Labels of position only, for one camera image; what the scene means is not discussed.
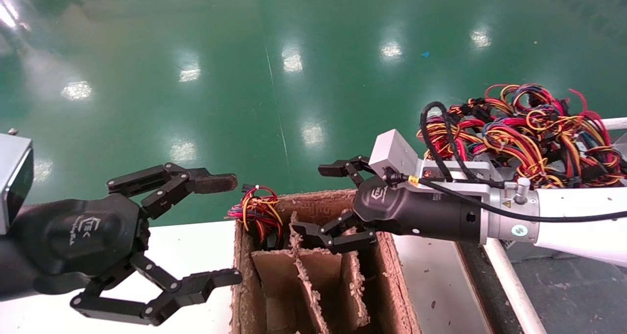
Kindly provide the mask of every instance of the white pipe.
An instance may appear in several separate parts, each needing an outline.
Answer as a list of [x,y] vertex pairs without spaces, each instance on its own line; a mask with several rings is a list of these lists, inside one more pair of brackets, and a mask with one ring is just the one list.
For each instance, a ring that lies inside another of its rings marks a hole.
[[511,308],[516,314],[520,327],[522,327],[525,334],[547,334],[535,308],[531,304],[531,300],[529,300],[529,296],[527,296],[525,289],[520,284],[520,280],[513,270],[501,242],[488,238],[483,249],[490,263],[492,263],[494,272],[497,274],[497,278],[499,278]]
[[612,129],[626,129],[627,128],[627,118],[611,118],[611,119],[602,119],[601,120],[607,128],[608,131]]

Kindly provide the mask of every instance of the cable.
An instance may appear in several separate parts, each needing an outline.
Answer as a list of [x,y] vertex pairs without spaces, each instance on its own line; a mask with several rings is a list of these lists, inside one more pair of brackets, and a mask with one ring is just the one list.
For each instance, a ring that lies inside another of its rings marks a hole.
[[[422,113],[420,114],[420,129],[421,131],[423,131],[423,136],[425,137],[425,145],[427,146],[427,149],[429,149],[429,151],[431,152],[433,160],[435,161],[435,164],[437,165],[437,168],[439,168],[439,171],[442,172],[446,181],[452,182],[453,176],[451,175],[451,171],[446,167],[444,160],[437,153],[437,150],[435,149],[435,146],[433,145],[431,137],[427,131],[427,119],[428,119],[429,111],[432,108],[436,108],[436,107],[442,111],[442,114],[446,112],[446,108],[441,102],[437,102],[437,101],[430,102],[429,104],[427,104],[427,106],[425,106]],[[445,119],[444,125],[446,126],[447,134],[451,133],[451,136],[452,136],[450,122],[448,122],[448,120]]]
[[[255,192],[259,190],[268,191],[270,195],[255,196]],[[278,196],[272,189],[260,185],[250,186],[240,203],[229,209],[226,217],[241,222],[248,233],[251,232],[250,225],[254,224],[260,244],[276,229],[278,244],[282,244],[283,220],[274,207],[278,202]]]
[[588,215],[588,216],[532,216],[525,214],[518,214],[513,212],[504,211],[503,209],[493,207],[492,205],[481,202],[480,200],[476,200],[471,196],[463,195],[457,191],[453,191],[448,189],[442,185],[436,184],[433,181],[426,180],[424,178],[417,178],[416,176],[403,176],[403,179],[407,179],[410,184],[416,186],[421,184],[426,187],[431,187],[436,191],[440,191],[449,196],[454,196],[457,199],[463,200],[464,202],[468,202],[470,204],[476,205],[482,209],[486,209],[486,211],[493,212],[499,215],[507,216],[508,218],[513,218],[516,220],[523,220],[528,222],[593,222],[593,221],[602,221],[602,220],[612,220],[618,218],[627,217],[627,211],[616,212],[616,213],[608,213],[608,214],[599,214],[599,215]]
[[459,164],[459,168],[461,169],[461,171],[464,173],[464,175],[466,175],[466,178],[474,182],[482,182],[490,187],[503,188],[504,186],[503,182],[495,182],[495,181],[484,180],[483,178],[479,178],[475,174],[474,171],[472,171],[466,166],[466,163],[464,162],[464,160],[461,158],[461,156],[459,156],[459,148],[457,146],[457,143],[455,142],[455,136],[453,136],[453,129],[451,128],[451,118],[450,116],[448,116],[448,111],[446,110],[446,106],[444,106],[444,104],[442,104],[439,101],[433,101],[427,104],[427,106],[425,106],[425,109],[423,109],[423,112],[420,117],[420,129],[423,131],[423,137],[425,137],[425,144],[427,148],[429,149],[429,151],[431,152],[433,160],[435,160],[437,167],[445,175],[446,181],[452,182],[453,177],[451,176],[450,170],[448,170],[448,168],[446,167],[445,162],[435,150],[435,147],[433,146],[433,143],[431,141],[431,137],[427,133],[427,128],[426,128],[426,115],[427,113],[429,113],[429,111],[432,108],[440,109],[442,112],[442,118],[444,120],[444,125],[446,127],[446,137],[448,138],[448,144],[451,146],[451,151],[453,153],[453,156],[455,157],[457,164]]
[[[490,97],[497,87],[499,97]],[[434,160],[447,182],[452,176],[446,161],[456,160],[468,180],[503,188],[503,183],[481,179],[466,168],[465,162],[483,155],[481,160],[490,160],[497,169],[515,168],[513,180],[527,177],[535,188],[620,185],[627,178],[627,163],[612,151],[601,117],[588,110],[582,93],[569,90],[582,102],[577,115],[568,112],[569,98],[558,100],[539,84],[497,84],[483,98],[448,110],[432,102],[422,112],[416,135],[427,145],[425,160]],[[442,114],[427,118],[431,108]]]

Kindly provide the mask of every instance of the wire harness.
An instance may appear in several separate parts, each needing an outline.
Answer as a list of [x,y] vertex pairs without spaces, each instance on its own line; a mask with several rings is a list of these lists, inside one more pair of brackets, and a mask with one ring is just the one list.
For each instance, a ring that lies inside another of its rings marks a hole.
[[[499,95],[491,92],[500,88]],[[613,187],[627,177],[627,164],[611,146],[600,115],[589,111],[582,93],[570,89],[582,103],[582,111],[569,113],[569,99],[556,99],[539,84],[495,84],[484,97],[446,109],[439,102],[426,106],[417,132],[446,181],[450,172],[443,160],[463,162],[488,155],[495,167],[513,167],[514,179],[531,180],[535,188]],[[430,109],[442,114],[428,116]]]

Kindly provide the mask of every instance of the gripper logo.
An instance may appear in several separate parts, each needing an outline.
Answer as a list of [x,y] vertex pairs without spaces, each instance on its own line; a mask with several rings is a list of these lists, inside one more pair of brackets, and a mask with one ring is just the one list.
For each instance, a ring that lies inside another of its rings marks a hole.
[[84,215],[77,216],[70,230],[70,245],[76,242],[76,234],[82,234],[84,239],[91,238],[92,232],[98,230],[100,221],[100,218],[94,216],[90,216],[89,218],[85,218]]

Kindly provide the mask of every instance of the white table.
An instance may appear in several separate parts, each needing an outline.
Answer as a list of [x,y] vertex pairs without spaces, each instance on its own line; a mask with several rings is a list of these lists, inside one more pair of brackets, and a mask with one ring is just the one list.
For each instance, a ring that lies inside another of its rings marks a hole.
[[[179,279],[193,272],[232,267],[234,225],[235,222],[225,221],[153,227],[146,256]],[[398,237],[395,242],[411,300],[425,334],[489,332],[452,242],[413,236]],[[50,330],[89,334],[229,332],[229,287],[213,291],[204,305],[182,308],[159,327],[85,318],[69,305],[78,292],[0,303],[0,333],[41,334]],[[155,285],[135,273],[105,294],[112,298],[147,302],[159,292]],[[437,306],[432,309],[434,300]]]

